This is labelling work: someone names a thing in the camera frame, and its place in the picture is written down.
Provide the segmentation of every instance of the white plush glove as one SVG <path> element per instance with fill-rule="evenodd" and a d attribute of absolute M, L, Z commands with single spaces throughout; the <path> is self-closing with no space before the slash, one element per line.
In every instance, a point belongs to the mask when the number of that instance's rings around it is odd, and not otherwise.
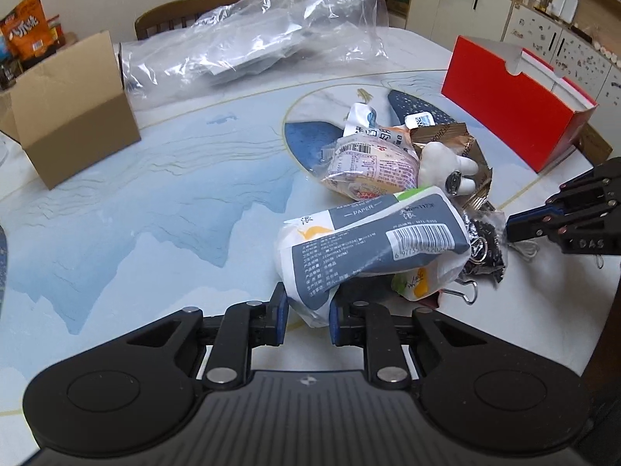
<path fill-rule="evenodd" d="M 439 141 L 432 141 L 424 146 L 420 155 L 418 186 L 438 186 L 447 196 L 473 194 L 474 181 L 461 176 L 475 175 L 478 171 L 479 165 L 473 160 L 456 155 Z"/>

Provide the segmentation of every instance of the chair backrest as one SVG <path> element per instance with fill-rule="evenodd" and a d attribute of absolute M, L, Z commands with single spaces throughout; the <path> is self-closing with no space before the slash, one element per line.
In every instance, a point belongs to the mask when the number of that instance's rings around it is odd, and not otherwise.
<path fill-rule="evenodd" d="M 154 28 L 156 35 L 163 31 L 173 30 L 175 26 L 181 23 L 181 27 L 187 27 L 196 21 L 202 14 L 209 10 L 222 7 L 223 5 L 231 5 L 239 0 L 177 0 L 175 2 L 164 3 L 159 7 L 145 12 L 134 23 L 136 37 L 138 40 L 148 38 L 149 30 Z"/>

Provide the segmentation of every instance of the table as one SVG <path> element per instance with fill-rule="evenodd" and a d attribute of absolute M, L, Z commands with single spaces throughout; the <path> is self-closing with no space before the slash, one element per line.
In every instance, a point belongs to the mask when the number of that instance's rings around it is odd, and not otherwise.
<path fill-rule="evenodd" d="M 381 31 L 387 61 L 339 67 L 276 65 L 191 101 L 137 113 L 142 141 L 47 191 L 9 145 L 0 168 L 0 221 L 9 271 L 0 315 L 0 466 L 35 443 L 21 413 L 28 381 L 51 363 L 194 305 L 221 314 L 267 300 L 278 280 L 272 244 L 286 219 L 342 204 L 302 171 L 283 138 L 288 122 L 342 123 L 369 101 L 394 117 L 391 89 L 468 124 L 494 168 L 490 200 L 508 214 L 540 205 L 590 166 L 569 153 L 537 175 L 480 123 L 440 94 L 450 53 L 413 33 Z M 562 256 L 542 242 L 535 261 L 508 256 L 505 280 L 480 282 L 471 307 L 443 297 L 440 311 L 581 372 L 619 281 L 617 258 Z M 393 313 L 413 304 L 386 296 Z M 260 347 L 253 367 L 360 369 L 356 347 L 329 344 L 291 314 L 285 344 Z"/>

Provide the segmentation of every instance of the green and white package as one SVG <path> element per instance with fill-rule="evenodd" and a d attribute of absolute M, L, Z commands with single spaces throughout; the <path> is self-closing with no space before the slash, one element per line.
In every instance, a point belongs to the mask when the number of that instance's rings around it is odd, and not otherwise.
<path fill-rule="evenodd" d="M 420 272 L 404 294 L 421 299 L 455 280 L 469 257 L 466 227 L 437 187 L 286 221 L 276 241 L 291 306 L 312 327 L 328 325 L 331 299 L 354 276 Z"/>

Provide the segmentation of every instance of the red and white box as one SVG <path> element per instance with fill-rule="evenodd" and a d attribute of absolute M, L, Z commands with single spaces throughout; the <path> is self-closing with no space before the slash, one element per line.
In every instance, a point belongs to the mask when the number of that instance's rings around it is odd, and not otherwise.
<path fill-rule="evenodd" d="M 597 107 L 593 98 L 520 46 L 459 37 L 442 94 L 501 138 L 535 171 L 562 155 Z"/>

